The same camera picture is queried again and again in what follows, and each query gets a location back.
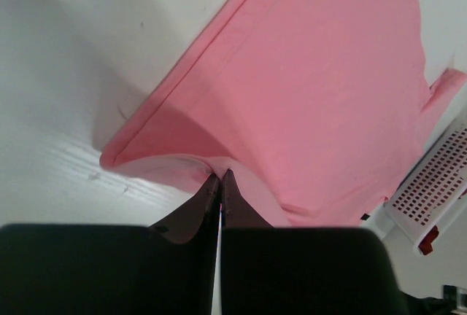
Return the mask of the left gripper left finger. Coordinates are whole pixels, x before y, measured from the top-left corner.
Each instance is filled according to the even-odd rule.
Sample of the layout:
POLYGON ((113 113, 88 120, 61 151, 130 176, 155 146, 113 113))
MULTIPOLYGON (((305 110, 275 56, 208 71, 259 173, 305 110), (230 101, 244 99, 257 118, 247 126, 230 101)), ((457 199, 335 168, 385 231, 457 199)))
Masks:
POLYGON ((1 229, 3 314, 209 314, 220 181, 150 226, 1 229))

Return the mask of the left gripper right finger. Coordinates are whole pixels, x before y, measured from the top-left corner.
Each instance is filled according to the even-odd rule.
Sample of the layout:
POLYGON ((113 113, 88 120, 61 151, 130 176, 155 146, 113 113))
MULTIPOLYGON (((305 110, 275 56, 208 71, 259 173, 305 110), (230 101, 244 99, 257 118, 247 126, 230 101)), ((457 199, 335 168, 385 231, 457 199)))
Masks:
POLYGON ((361 227, 272 227, 222 180, 224 314, 407 314, 387 250, 361 227))

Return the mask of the light pink t shirt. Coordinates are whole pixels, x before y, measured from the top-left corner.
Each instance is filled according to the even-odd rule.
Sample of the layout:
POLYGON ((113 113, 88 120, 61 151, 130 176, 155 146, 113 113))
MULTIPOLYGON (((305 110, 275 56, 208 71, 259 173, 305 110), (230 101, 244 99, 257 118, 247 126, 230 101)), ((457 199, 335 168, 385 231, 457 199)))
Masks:
POLYGON ((273 225, 358 225, 466 81, 427 83, 420 31, 419 0, 228 0, 100 163, 185 191, 232 170, 273 225))

